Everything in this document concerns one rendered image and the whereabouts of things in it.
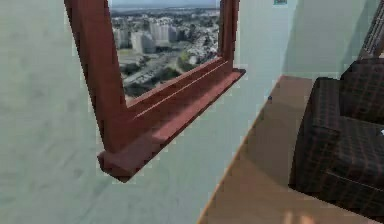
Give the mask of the dark brown plaid sofa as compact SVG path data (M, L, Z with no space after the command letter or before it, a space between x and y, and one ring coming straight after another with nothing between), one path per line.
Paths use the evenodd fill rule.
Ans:
M289 186L384 224L384 58L315 80L295 144Z

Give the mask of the dark striped curtain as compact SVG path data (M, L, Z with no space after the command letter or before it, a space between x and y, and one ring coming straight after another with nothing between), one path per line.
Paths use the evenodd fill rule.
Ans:
M379 58L384 53L384 0L380 0L365 37L359 59Z

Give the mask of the red-brown framed window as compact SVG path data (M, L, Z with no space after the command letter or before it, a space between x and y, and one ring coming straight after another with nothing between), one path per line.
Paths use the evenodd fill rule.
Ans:
M221 0L218 57L128 102L107 0L64 0L104 150L100 169L127 182L246 71L234 66L240 0Z

